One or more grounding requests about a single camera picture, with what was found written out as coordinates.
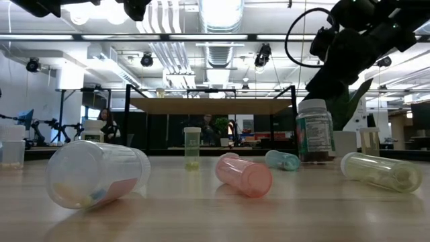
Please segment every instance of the ceiling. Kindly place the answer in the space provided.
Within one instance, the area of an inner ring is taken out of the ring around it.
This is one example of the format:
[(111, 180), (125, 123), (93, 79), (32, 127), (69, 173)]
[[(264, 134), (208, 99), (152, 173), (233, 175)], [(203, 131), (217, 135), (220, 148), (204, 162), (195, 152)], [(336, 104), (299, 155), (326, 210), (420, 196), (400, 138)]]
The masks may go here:
[[(313, 7), (324, 7), (331, 9), (336, 0), (309, 0), (295, 1), (291, 9), (287, 8), (287, 1), (276, 0), (245, 0), (245, 9), (241, 22), (240, 33), (246, 34), (285, 34), (291, 23), (306, 9)], [(181, 30), (184, 33), (200, 33), (200, 20), (198, 13), (198, 3), (196, 0), (185, 0), (179, 2), (179, 23)], [(9, 18), (9, 2), (0, 1), (0, 32), (9, 32), (9, 20), (12, 33), (89, 33), (89, 34), (111, 34), (111, 33), (130, 33), (138, 34), (136, 23), (127, 19), (123, 24), (113, 25), (106, 19), (90, 18), (83, 25), (75, 25), (71, 21), (71, 15), (67, 9), (62, 9), (62, 18), (56, 18), (49, 15), (44, 18), (36, 18), (26, 13), (18, 6), (10, 5)], [(304, 21), (298, 22), (293, 30), (295, 34), (315, 34), (322, 26), (328, 27), (326, 15), (323, 13), (312, 13), (306, 17)], [(161, 26), (161, 14), (159, 14), (159, 24)], [(428, 34), (430, 26), (422, 27), (417, 33)], [(298, 67), (292, 63), (286, 56), (284, 43), (272, 42), (269, 43), (272, 49), (271, 60), (266, 64), (265, 71), (262, 74), (255, 72), (253, 61), (255, 53), (259, 50), (262, 43), (245, 42), (243, 47), (236, 47), (228, 83), (225, 83), (225, 88), (241, 88), (243, 79), (248, 78), (249, 87), (258, 89), (273, 89), (287, 87), (291, 84), (296, 85), (299, 89), (304, 89), (306, 83), (312, 79), (318, 69), (308, 69)], [(7, 48), (7, 42), (0, 42), (0, 48)], [(124, 82), (111, 70), (95, 65), (94, 61), (87, 60), (87, 48), (89, 42), (12, 42), (11, 53), (20, 55), (29, 50), (58, 50), (76, 60), (87, 65), (89, 72), (85, 75), (87, 83), (101, 83), (105, 87), (123, 88)], [(163, 81), (163, 66), (159, 59), (154, 57), (154, 65), (151, 67), (142, 67), (140, 58), (143, 52), (150, 52), (151, 48), (148, 42), (103, 42), (103, 49), (112, 47), (118, 52), (118, 62), (131, 75), (139, 78), (139, 81), (148, 88), (166, 87)], [(316, 64), (317, 58), (309, 54), (309, 42), (290, 42), (288, 48), (293, 57), (304, 62)], [(192, 71), (195, 73), (195, 82), (197, 85), (207, 84), (206, 62), (204, 59), (204, 50), (202, 47), (197, 47), (195, 42), (186, 42), (185, 49)], [(418, 56), (430, 49), (430, 44), (418, 43), (404, 53), (393, 52), (390, 54), (392, 65), (389, 71), (384, 68), (372, 67), (361, 74), (361, 79), (351, 87), (357, 89), (364, 78), (375, 77), (371, 89), (377, 89), (380, 83), (385, 83), (398, 77), (406, 77), (407, 75), (427, 67), (429, 62), (428, 55), (424, 55), (415, 60), (410, 60), (414, 56)], [(22, 58), (28, 58), (25, 54), (20, 55)], [(398, 63), (407, 61), (405, 64), (396, 66)], [(50, 61), (46, 61), (44, 65), (53, 65)], [(406, 81), (399, 82), (397, 85), (390, 87), (391, 89), (407, 89), (417, 85), (422, 85), (420, 88), (426, 87), (425, 84), (430, 83), (430, 74), (421, 75), (417, 78), (411, 78)], [(276, 93), (242, 93), (241, 95), (258, 95), (271, 96)], [(377, 93), (369, 93), (368, 96), (377, 96)], [(391, 95), (401, 98), (405, 93), (396, 93)]]

